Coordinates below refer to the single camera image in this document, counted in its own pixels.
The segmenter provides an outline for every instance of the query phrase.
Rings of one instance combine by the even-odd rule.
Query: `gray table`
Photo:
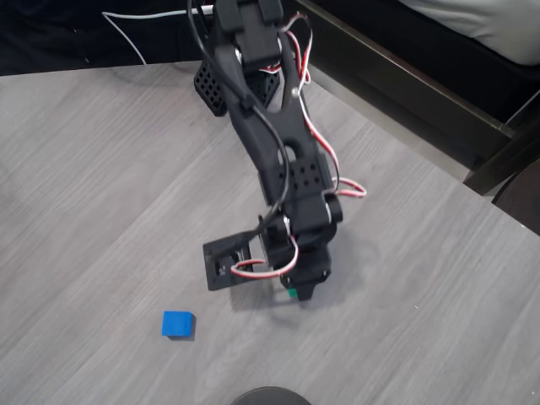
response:
[[[315,84],[310,111],[369,190],[333,275],[207,291],[202,244],[263,211],[196,65],[0,78],[0,403],[537,404],[540,239]],[[160,336],[197,316],[193,342]]]

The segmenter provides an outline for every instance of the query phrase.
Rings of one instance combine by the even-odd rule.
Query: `mounting hole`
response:
[[[220,276],[222,274],[222,267],[220,262],[215,262],[213,265],[213,270],[216,273],[216,276]]]
[[[285,151],[287,152],[287,158],[289,159],[289,162],[296,161],[296,154],[294,153],[294,150],[290,147],[285,145]],[[283,164],[284,157],[281,155],[281,153],[278,151],[278,161],[280,164]]]

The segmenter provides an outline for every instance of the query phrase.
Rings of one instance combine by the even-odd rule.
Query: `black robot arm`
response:
[[[343,214],[337,197],[329,192],[333,183],[326,159],[305,124],[292,48],[279,28],[283,17],[279,0],[218,0],[214,7],[207,42],[212,45],[206,50],[211,70],[258,171],[266,203],[275,209],[255,231],[207,243],[203,250],[208,288],[222,289],[250,281],[231,273],[230,267],[251,258],[249,240],[254,234],[260,236],[268,266],[287,264],[294,255],[290,232],[300,253],[281,282],[295,289],[299,300],[308,300],[315,286],[330,275],[327,243]],[[283,70],[283,100],[280,111],[270,113],[251,91],[246,76],[276,63]],[[284,146],[293,151],[294,159],[283,155]]]

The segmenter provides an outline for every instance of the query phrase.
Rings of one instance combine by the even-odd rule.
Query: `black furniture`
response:
[[[470,152],[473,190],[489,191],[540,155],[540,102],[530,102],[540,67],[510,62],[397,0],[293,3],[314,26],[311,61],[373,104],[392,103],[405,125]]]
[[[540,160],[508,180],[493,200],[528,229],[540,235]]]
[[[25,16],[10,7],[12,3],[17,1],[0,0],[0,76],[140,64],[135,51],[103,18],[101,11],[156,14],[186,6],[185,0],[137,0],[131,4],[124,1],[125,8],[119,7],[122,2],[107,6],[103,2],[93,4],[87,1],[79,5],[72,2],[65,13],[57,13],[62,2],[44,0],[42,3],[48,3],[46,6],[35,6],[37,15]],[[84,15],[84,21],[71,20],[69,12]],[[201,59],[185,15],[114,21],[136,44],[148,63]]]

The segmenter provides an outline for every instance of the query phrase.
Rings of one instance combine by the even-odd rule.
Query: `blue block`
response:
[[[193,315],[191,312],[166,310],[163,313],[161,335],[173,338],[189,338],[192,335]]]

